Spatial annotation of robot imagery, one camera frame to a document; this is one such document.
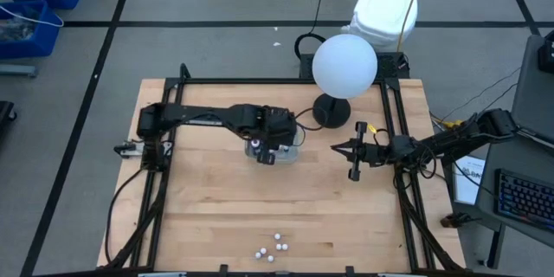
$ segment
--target white globe lamp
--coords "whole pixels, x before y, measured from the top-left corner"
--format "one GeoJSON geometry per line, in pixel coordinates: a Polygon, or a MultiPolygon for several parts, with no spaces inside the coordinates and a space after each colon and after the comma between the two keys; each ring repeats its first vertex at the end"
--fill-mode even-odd
{"type": "Polygon", "coordinates": [[[365,93],[375,80],[377,56],[361,37],[335,35],[318,48],[312,72],[325,93],[313,103],[313,117],[324,127],[338,128],[350,118],[347,99],[365,93]]]}

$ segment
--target wooden tabletop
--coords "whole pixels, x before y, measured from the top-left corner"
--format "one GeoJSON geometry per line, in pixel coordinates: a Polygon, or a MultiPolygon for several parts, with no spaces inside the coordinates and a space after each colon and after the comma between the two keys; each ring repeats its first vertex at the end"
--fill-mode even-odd
{"type": "MultiPolygon", "coordinates": [[[[136,139],[139,110],[158,102],[163,80],[142,82],[129,138],[136,139]]],[[[419,80],[401,81],[410,135],[433,134],[427,101],[419,80]]],[[[220,106],[257,104],[287,107],[293,112],[311,107],[321,94],[315,85],[186,85],[184,105],[220,106]]],[[[393,112],[394,98],[390,94],[393,112]]],[[[408,253],[400,206],[392,185],[391,166],[361,164],[361,179],[348,179],[351,164],[330,145],[355,137],[356,121],[385,128],[379,87],[350,100],[351,117],[339,129],[309,132],[294,164],[267,166],[244,155],[244,142],[223,128],[180,126],[158,244],[156,270],[408,272],[408,253]],[[287,251],[275,250],[274,233],[287,251]],[[275,257],[256,260],[265,247],[275,257]]],[[[311,114],[300,118],[316,126],[311,114]]],[[[396,132],[399,126],[396,119],[396,132]]],[[[386,134],[379,138],[387,142],[386,134]]],[[[119,187],[139,167],[139,159],[122,161],[119,187]]],[[[136,227],[146,174],[130,183],[113,210],[110,250],[114,256],[136,227]]],[[[452,212],[445,182],[420,178],[428,227],[452,258],[465,267],[456,229],[439,221],[452,212]]],[[[418,241],[420,267],[421,237],[418,241]]],[[[141,263],[151,238],[145,235],[141,263]]],[[[99,265],[105,264],[100,252],[99,265]]]]}

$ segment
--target white paper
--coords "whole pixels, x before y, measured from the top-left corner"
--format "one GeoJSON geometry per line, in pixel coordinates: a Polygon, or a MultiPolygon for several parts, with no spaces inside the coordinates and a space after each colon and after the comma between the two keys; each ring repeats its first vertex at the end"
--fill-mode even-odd
{"type": "MultiPolygon", "coordinates": [[[[456,161],[456,163],[464,170],[468,177],[477,184],[481,184],[481,177],[485,169],[485,160],[465,156],[456,161]]],[[[471,183],[467,177],[464,177],[458,168],[455,168],[454,187],[454,200],[457,203],[475,204],[479,187],[471,183]]]]}

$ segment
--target black lamp base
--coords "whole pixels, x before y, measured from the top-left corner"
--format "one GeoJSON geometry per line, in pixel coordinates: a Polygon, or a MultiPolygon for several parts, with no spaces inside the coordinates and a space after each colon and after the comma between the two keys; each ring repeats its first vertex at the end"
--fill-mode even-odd
{"type": "Polygon", "coordinates": [[[350,118],[350,111],[348,100],[335,99],[327,94],[320,95],[313,102],[313,118],[330,129],[344,126],[350,118]]]}

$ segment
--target keyboard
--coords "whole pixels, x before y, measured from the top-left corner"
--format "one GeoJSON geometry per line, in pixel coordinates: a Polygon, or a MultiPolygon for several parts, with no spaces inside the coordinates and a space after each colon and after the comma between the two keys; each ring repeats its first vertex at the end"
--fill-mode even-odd
{"type": "Polygon", "coordinates": [[[554,232],[554,185],[496,170],[494,212],[554,232]]]}

